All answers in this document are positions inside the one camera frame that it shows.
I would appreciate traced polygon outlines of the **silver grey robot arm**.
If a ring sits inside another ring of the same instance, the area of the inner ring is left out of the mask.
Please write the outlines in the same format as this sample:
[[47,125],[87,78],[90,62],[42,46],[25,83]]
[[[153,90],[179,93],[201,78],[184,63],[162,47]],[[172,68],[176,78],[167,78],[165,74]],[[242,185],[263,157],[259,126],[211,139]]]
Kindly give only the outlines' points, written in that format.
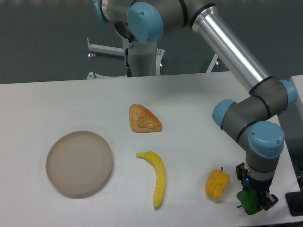
[[124,40],[127,77],[154,76],[156,52],[148,46],[186,26],[200,34],[248,91],[240,103],[221,101],[212,118],[240,147],[246,160],[236,167],[242,190],[237,194],[249,215],[272,208],[278,198],[270,186],[284,148],[285,134],[269,119],[297,100],[295,86],[276,80],[237,39],[211,0],[95,0],[100,22],[113,22]]

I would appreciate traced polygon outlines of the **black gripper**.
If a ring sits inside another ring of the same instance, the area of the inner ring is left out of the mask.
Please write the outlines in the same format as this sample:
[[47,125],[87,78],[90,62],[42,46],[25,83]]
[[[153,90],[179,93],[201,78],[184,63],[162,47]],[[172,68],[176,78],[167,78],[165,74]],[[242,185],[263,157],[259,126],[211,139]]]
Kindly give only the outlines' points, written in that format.
[[251,189],[257,191],[260,210],[269,210],[278,202],[278,198],[271,194],[269,188],[272,184],[272,171],[258,172],[246,163],[236,166],[236,176],[242,184],[242,194],[249,194]]

